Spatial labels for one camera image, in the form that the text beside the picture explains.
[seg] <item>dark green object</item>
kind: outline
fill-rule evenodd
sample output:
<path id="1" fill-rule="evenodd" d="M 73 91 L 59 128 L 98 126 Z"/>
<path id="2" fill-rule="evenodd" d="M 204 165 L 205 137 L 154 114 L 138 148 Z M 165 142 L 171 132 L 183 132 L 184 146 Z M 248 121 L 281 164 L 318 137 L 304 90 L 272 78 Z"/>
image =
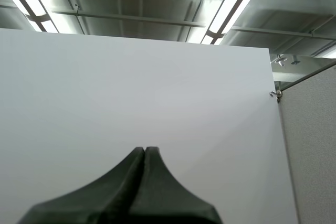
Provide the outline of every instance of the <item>dark green object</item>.
<path id="1" fill-rule="evenodd" d="M 141 184 L 129 211 L 128 223 L 217 223 L 216 209 L 185 189 L 162 161 L 159 148 L 148 147 Z"/>
<path id="2" fill-rule="evenodd" d="M 215 208 L 187 191 L 159 149 L 135 148 L 91 184 L 35 205 L 18 224 L 222 224 Z"/>

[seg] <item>ceiling light fixture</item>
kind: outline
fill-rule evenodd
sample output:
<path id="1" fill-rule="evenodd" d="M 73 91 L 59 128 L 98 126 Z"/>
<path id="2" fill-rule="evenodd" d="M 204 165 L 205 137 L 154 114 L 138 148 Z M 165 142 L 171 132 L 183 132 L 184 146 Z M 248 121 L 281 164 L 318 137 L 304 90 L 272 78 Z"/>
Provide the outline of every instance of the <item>ceiling light fixture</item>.
<path id="1" fill-rule="evenodd" d="M 35 31 L 58 33 L 47 10 L 40 0 L 12 0 L 19 10 L 25 15 Z"/>
<path id="2" fill-rule="evenodd" d="M 216 44 L 217 39 L 223 38 L 249 2 L 250 0 L 223 0 L 203 38 L 204 40 L 206 36 L 209 36 L 212 37 L 212 41 L 210 43 L 203 43 L 202 41 L 202 44 Z"/>

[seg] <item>metal ceiling beam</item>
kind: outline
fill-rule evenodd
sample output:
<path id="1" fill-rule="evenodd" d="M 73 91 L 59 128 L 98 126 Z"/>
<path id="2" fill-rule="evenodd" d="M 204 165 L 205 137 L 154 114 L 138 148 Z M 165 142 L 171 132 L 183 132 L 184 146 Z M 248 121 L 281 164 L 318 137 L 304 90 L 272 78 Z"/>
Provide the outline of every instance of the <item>metal ceiling beam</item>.
<path id="1" fill-rule="evenodd" d="M 198 23 L 198 22 L 189 22 L 189 21 L 183 21 L 183 20 L 169 20 L 169 19 L 162 19 L 162 18 L 146 18 L 146 17 L 120 15 L 120 14 L 103 14 L 103 13 L 98 14 L 98 13 L 84 12 L 82 10 L 78 10 L 78 12 L 75 12 L 74 10 L 52 9 L 51 12 L 57 13 L 57 14 L 63 14 L 63 15 L 91 17 L 91 18 L 133 20 L 133 21 L 139 21 L 139 22 L 149 22 L 149 23 L 158 23 L 158 24 L 175 25 L 175 26 L 206 27 L 205 24 Z"/>
<path id="2" fill-rule="evenodd" d="M 287 36 L 309 38 L 309 39 L 324 39 L 324 40 L 336 41 L 336 36 L 326 36 L 326 35 L 319 35 L 315 33 L 296 33 L 294 31 L 279 31 L 279 30 L 240 27 L 240 26 L 233 26 L 231 30 L 242 31 L 245 33 L 287 35 Z"/>

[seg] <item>white panel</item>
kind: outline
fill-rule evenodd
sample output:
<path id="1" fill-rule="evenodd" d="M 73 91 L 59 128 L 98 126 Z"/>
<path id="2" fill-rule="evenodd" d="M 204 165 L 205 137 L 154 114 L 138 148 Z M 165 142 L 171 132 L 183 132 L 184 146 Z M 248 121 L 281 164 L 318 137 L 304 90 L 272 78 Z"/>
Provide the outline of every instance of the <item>white panel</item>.
<path id="1" fill-rule="evenodd" d="M 225 224 L 297 223 L 267 49 L 0 38 L 0 223 L 153 145 Z"/>

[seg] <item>metal bracket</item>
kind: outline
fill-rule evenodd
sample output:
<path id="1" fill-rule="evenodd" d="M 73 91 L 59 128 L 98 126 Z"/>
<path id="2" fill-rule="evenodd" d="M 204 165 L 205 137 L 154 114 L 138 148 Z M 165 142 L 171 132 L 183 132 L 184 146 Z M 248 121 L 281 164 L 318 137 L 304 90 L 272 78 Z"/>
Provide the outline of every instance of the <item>metal bracket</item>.
<path id="1" fill-rule="evenodd" d="M 280 102 L 280 98 L 282 97 L 282 91 L 281 90 L 271 91 L 271 92 L 269 92 L 269 95 L 271 97 L 276 97 L 277 98 L 277 102 Z"/>

